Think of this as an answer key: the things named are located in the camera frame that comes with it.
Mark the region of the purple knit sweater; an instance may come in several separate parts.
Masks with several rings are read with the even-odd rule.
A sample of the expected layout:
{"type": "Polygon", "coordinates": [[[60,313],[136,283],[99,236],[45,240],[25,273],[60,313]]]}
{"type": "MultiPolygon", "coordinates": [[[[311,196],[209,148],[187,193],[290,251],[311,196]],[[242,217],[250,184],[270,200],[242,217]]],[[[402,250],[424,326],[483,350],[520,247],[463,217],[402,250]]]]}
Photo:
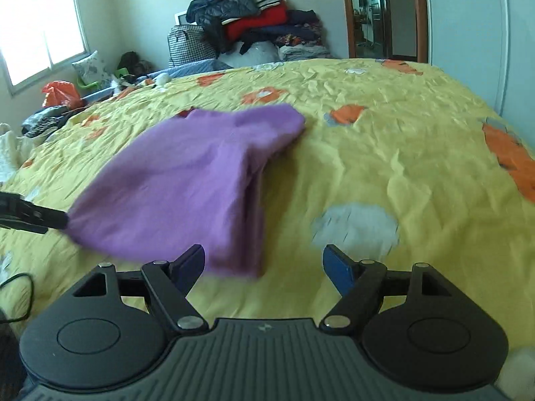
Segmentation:
{"type": "Polygon", "coordinates": [[[303,132],[287,104],[196,109],[143,131],[116,154],[68,212],[81,247],[137,263],[202,246],[209,272],[262,270],[262,174],[303,132]]]}

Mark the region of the dark striped clothes heap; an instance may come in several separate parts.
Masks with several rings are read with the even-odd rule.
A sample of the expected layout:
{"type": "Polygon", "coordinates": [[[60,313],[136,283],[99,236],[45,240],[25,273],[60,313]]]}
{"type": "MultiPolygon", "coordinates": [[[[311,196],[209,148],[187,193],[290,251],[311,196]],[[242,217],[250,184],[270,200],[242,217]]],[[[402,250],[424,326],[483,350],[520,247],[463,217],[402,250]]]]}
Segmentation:
{"type": "Polygon", "coordinates": [[[33,139],[49,129],[61,129],[71,117],[84,110],[85,107],[71,110],[66,106],[53,106],[36,111],[23,121],[21,133],[23,136],[33,139]]]}

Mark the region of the pile of folded clothes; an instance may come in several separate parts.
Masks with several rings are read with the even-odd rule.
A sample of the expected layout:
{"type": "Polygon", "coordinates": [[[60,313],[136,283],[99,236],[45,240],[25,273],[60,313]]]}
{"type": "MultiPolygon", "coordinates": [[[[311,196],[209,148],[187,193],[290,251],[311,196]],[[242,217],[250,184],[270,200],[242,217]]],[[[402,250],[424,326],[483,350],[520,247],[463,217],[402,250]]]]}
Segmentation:
{"type": "Polygon", "coordinates": [[[316,12],[290,9],[286,0],[192,0],[186,21],[200,28],[201,38],[217,56],[232,52],[238,42],[242,54],[268,42],[279,61],[332,56],[316,12]]]}

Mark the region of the white quilted jacket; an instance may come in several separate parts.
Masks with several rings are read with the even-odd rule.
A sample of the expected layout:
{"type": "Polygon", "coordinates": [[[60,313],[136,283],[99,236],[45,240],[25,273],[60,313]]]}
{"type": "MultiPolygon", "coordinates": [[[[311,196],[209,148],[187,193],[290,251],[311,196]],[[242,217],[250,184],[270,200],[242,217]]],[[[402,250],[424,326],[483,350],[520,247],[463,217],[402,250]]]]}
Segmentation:
{"type": "Polygon", "coordinates": [[[31,157],[33,151],[42,145],[46,135],[36,138],[18,137],[6,123],[1,124],[0,133],[0,181],[4,184],[31,157]]]}

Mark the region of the orange plastic bag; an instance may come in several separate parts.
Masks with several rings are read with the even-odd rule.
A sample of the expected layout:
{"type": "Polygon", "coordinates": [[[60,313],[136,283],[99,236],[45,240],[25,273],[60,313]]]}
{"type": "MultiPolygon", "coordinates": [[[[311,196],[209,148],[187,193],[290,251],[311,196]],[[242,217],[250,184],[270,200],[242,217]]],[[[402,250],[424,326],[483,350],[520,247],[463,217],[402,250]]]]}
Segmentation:
{"type": "Polygon", "coordinates": [[[44,108],[65,106],[74,110],[83,106],[83,99],[72,83],[53,81],[42,87],[42,93],[44,108]]]}

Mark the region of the yellow patterned quilt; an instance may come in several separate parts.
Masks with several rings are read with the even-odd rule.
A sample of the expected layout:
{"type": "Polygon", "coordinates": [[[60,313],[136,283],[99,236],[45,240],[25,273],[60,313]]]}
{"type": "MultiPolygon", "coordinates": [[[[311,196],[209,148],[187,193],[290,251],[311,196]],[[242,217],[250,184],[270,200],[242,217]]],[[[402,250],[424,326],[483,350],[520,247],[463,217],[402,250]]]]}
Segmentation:
{"type": "Polygon", "coordinates": [[[279,103],[306,128],[263,174],[264,272],[203,276],[189,298],[206,319],[319,319],[336,301],[321,267],[335,244],[394,270],[431,264],[502,325],[512,348],[533,345],[534,155],[428,64],[266,63],[143,87],[71,119],[1,188],[65,210],[160,121],[279,103]]]}

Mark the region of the floral white pillow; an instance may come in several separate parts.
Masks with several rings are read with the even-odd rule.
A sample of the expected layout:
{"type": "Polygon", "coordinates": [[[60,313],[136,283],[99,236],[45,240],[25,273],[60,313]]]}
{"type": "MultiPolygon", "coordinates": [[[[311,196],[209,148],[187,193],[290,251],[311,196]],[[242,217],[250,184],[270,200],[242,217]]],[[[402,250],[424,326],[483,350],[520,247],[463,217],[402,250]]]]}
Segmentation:
{"type": "Polygon", "coordinates": [[[85,83],[101,82],[101,89],[111,86],[112,74],[98,51],[94,51],[89,56],[73,62],[72,67],[77,78],[80,77],[85,83]]]}

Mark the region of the green plastic stool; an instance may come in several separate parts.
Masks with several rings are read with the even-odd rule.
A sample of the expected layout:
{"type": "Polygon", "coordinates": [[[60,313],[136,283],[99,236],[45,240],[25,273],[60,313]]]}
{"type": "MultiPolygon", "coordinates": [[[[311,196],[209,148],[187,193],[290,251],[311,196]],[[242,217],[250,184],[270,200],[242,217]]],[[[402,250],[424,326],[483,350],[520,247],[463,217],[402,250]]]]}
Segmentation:
{"type": "MultiPolygon", "coordinates": [[[[130,76],[130,73],[126,68],[118,69],[114,72],[112,79],[121,80],[123,77],[130,76]]],[[[76,79],[76,85],[83,91],[92,91],[95,89],[101,89],[101,82],[85,83],[80,77],[76,79]]]]}

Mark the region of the window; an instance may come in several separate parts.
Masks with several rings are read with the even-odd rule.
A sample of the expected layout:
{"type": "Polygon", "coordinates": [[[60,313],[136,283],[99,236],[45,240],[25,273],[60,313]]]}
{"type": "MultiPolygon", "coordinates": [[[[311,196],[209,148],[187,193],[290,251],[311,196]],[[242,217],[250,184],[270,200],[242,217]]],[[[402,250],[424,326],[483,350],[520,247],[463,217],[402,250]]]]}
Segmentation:
{"type": "Polygon", "coordinates": [[[11,94],[87,52],[78,0],[1,0],[1,69],[11,94]]]}

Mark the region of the white fluffy ball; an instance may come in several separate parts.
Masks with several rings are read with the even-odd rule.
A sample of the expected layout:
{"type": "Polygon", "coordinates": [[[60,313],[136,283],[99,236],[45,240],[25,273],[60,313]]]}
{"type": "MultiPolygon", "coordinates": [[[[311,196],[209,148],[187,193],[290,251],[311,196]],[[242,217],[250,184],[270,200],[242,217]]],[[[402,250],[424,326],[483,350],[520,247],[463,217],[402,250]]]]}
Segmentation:
{"type": "Polygon", "coordinates": [[[162,73],[162,74],[157,75],[154,78],[154,82],[158,87],[162,88],[167,83],[169,83],[171,81],[171,79],[172,79],[172,77],[170,77],[167,73],[162,73]]]}

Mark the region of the checkered black white bag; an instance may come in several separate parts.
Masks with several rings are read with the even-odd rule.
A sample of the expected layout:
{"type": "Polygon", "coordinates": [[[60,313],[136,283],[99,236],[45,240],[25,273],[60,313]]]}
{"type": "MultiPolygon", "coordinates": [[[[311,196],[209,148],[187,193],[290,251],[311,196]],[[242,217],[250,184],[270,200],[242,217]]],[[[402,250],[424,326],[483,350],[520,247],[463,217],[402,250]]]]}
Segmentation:
{"type": "Polygon", "coordinates": [[[176,24],[170,30],[167,40],[170,67],[217,57],[217,52],[208,42],[204,30],[195,24],[176,24]]]}

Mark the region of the brown wooden door frame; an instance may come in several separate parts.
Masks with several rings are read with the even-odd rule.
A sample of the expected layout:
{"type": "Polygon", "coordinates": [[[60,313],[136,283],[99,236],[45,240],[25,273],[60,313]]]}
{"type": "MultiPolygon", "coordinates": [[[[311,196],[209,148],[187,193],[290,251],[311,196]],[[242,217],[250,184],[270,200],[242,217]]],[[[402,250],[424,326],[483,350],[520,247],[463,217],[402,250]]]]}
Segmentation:
{"type": "Polygon", "coordinates": [[[427,0],[344,0],[348,54],[427,63],[427,0]]]}

